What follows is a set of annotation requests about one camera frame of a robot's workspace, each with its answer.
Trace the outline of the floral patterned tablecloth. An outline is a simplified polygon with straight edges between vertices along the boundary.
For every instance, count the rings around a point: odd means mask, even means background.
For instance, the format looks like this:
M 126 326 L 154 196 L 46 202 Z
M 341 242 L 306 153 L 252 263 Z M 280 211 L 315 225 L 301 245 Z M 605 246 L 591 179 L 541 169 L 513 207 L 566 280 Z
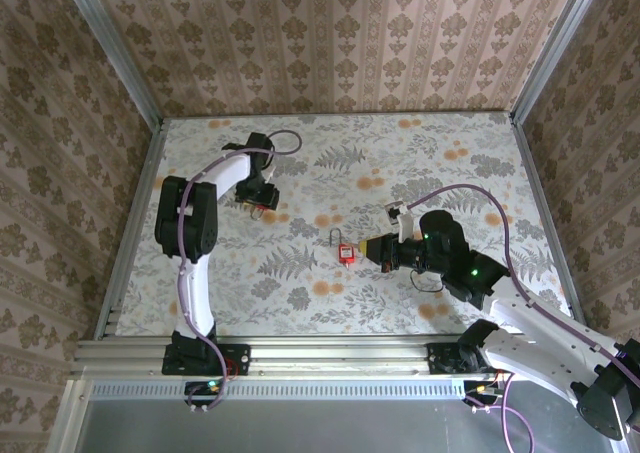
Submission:
M 218 331 L 234 336 L 459 333 L 479 317 L 434 274 L 383 274 L 358 258 L 347 269 L 329 232 L 357 243 L 391 231 L 384 206 L 414 215 L 442 208 L 470 246 L 511 258 L 520 281 L 564 313 L 560 284 L 514 129 L 504 113 L 182 119 L 166 141 L 146 211 L 119 336 L 167 336 L 179 315 L 176 260 L 154 238 L 163 180 L 189 178 L 252 132 L 278 150 L 275 211 L 250 218 L 226 195 L 209 291 Z

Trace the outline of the small control board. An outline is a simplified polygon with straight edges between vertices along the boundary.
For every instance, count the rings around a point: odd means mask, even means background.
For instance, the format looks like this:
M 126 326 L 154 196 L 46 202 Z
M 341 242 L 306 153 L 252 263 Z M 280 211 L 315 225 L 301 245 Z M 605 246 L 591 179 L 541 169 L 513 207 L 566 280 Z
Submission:
M 463 401 L 472 407 L 495 406 L 503 398 L 504 390 L 496 381 L 464 383 Z
M 184 386 L 185 402 L 191 409 L 209 409 L 221 396 L 218 380 L 192 381 Z

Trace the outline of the perforated metal strip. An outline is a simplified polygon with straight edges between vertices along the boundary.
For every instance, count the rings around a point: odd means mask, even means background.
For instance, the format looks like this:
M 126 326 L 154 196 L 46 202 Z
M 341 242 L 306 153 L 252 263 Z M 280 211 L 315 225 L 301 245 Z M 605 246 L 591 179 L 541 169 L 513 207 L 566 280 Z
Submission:
M 94 400 L 168 400 L 188 396 L 185 381 L 96 381 Z M 223 396 L 232 400 L 458 400 L 462 380 L 234 380 Z

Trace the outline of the grey metal sheet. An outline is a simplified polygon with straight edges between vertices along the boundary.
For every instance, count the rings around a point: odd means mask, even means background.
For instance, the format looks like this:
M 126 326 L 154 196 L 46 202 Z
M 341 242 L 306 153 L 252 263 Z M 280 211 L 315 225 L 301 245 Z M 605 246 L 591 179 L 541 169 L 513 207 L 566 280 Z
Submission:
M 75 453 L 507 453 L 500 416 L 456 401 L 90 404 Z

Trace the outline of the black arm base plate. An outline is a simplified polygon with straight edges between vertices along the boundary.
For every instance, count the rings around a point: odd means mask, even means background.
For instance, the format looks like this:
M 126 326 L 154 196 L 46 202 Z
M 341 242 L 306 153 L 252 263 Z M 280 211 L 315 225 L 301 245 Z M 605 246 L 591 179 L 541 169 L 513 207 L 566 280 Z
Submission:
M 244 344 L 218 344 L 228 373 L 246 376 L 251 362 L 251 349 Z M 201 340 L 169 344 L 161 368 L 163 375 L 221 376 L 222 365 L 214 350 Z
M 457 343 L 429 343 L 426 345 L 429 369 L 434 374 L 461 374 L 467 371 Z

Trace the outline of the aluminium table side rail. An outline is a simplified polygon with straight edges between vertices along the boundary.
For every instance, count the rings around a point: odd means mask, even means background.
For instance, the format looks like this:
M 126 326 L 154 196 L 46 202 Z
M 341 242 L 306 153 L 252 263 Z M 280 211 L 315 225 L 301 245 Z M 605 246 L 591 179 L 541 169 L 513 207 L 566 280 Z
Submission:
M 544 193 L 544 189 L 536 168 L 533 155 L 527 142 L 526 135 L 524 133 L 522 125 L 516 119 L 514 119 L 512 115 L 509 116 L 509 119 L 511 120 L 511 124 L 514 129 L 516 143 L 518 145 L 522 162 L 527 173 L 528 181 L 532 189 L 534 200 L 540 214 L 542 227 L 547 237 L 547 242 L 554 259 L 554 264 L 556 266 L 560 284 L 563 287 L 564 295 L 568 301 L 573 318 L 579 323 L 585 325 L 586 318 L 575 284 L 573 282 L 573 278 L 571 276 L 568 263 L 566 261 L 566 256 L 562 249 L 562 245 L 553 222 L 551 211 Z
M 164 151 L 166 123 L 167 120 L 162 119 L 151 136 L 149 149 L 144 159 L 135 195 L 123 230 L 123 237 L 94 330 L 93 339 L 96 341 L 101 341 L 114 335 L 115 328 L 112 327 L 110 318 L 119 314 L 128 289 L 140 235 L 145 224 L 149 199 Z

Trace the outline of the aluminium front mounting rail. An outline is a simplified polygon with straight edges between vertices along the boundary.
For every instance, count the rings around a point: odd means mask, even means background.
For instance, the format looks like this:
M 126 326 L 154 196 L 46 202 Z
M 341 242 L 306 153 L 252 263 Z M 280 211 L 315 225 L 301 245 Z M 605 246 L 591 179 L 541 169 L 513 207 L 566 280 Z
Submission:
M 221 347 L 249 347 L 251 380 L 405 379 L 431 373 L 455 350 L 455 335 L 220 337 Z M 82 341 L 71 375 L 94 379 L 158 379 L 168 337 L 110 336 Z

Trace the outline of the aluminium frame post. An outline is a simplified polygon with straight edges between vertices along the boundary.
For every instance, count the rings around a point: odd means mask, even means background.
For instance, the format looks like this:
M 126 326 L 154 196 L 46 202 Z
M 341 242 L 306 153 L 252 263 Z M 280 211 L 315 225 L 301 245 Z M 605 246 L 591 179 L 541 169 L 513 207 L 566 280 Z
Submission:
M 592 2 L 593 0 L 566 1 L 511 110 L 514 125 L 522 126 L 532 111 Z
M 162 126 L 163 115 L 105 3 L 102 0 L 73 2 L 114 67 L 137 111 L 150 130 L 157 133 Z

